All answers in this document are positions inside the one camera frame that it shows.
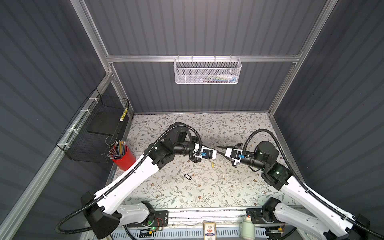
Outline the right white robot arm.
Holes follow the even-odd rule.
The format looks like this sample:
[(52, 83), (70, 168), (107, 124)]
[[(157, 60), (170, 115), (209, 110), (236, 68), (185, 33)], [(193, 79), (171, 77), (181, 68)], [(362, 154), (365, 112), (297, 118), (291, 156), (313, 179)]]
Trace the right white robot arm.
[(293, 209), (276, 198), (269, 198), (255, 216), (265, 223), (276, 222), (292, 225), (319, 240), (366, 240), (370, 221), (364, 216), (355, 217), (325, 198), (318, 196), (310, 187), (297, 179), (284, 165), (278, 163), (279, 151), (263, 141), (253, 153), (243, 152), (241, 144), (225, 147), (224, 156), (234, 167), (246, 164), (262, 170), (263, 180), (283, 194), (299, 202), (309, 213)]

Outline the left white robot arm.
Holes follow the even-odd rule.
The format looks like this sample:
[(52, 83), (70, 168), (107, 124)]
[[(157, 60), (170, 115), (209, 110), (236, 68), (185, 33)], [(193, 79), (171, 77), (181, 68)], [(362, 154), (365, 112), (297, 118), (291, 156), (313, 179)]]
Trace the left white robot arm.
[(200, 162), (202, 153), (202, 139), (194, 128), (179, 122), (169, 126), (120, 177), (96, 193), (87, 192), (81, 197), (81, 212), (89, 227), (76, 232), (92, 231), (101, 240), (120, 226), (132, 223), (151, 225), (155, 210), (147, 201), (141, 201), (131, 210), (123, 210), (121, 203), (140, 184), (172, 162), (175, 155), (188, 156), (191, 161)]

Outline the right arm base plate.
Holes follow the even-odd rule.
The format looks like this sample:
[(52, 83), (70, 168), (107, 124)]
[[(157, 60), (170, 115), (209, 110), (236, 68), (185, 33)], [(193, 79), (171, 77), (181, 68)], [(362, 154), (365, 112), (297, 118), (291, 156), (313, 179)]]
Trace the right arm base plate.
[(270, 210), (247, 208), (246, 215), (251, 218), (253, 224), (282, 224)]

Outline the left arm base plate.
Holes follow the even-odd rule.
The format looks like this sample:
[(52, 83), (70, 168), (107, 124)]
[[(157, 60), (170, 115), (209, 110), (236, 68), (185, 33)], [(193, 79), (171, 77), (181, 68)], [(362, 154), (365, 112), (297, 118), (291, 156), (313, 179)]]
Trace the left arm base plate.
[(155, 211), (150, 213), (150, 215), (142, 223), (132, 223), (129, 224), (130, 227), (167, 227), (169, 220), (169, 211)]

